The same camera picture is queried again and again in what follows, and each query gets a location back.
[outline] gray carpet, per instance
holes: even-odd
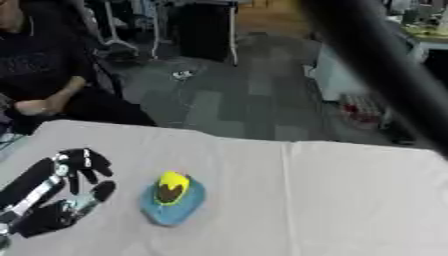
[[[345,123],[337,107],[322,104],[303,71],[316,61],[318,43],[252,33],[238,44],[238,67],[162,54],[161,60],[121,69],[125,97],[162,127],[232,138],[390,145],[377,132]],[[186,81],[172,76],[185,70],[194,76]]]

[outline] white tablecloth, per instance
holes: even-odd
[[[0,186],[41,158],[85,146],[113,163],[116,193],[72,228],[14,237],[6,255],[448,254],[448,168],[431,151],[58,121],[0,164]],[[208,192],[176,228],[149,224],[137,204],[166,170],[189,173]]]

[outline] lap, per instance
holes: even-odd
[[[64,112],[68,118],[77,120],[155,126],[139,105],[97,88],[79,92]]]

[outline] black shirt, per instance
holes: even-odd
[[[56,9],[22,6],[20,33],[0,31],[0,92],[13,100],[45,99],[72,76],[91,78],[91,65],[79,39]]]

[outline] floor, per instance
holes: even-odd
[[[322,103],[304,71],[315,64],[320,43],[304,39],[310,29],[300,8],[291,0],[265,4],[254,0],[240,8],[238,67],[179,57],[164,45],[159,60],[119,69],[126,99],[162,127],[231,138],[392,145],[377,131],[344,121],[337,105]],[[187,70],[193,76],[186,80],[172,75]]]

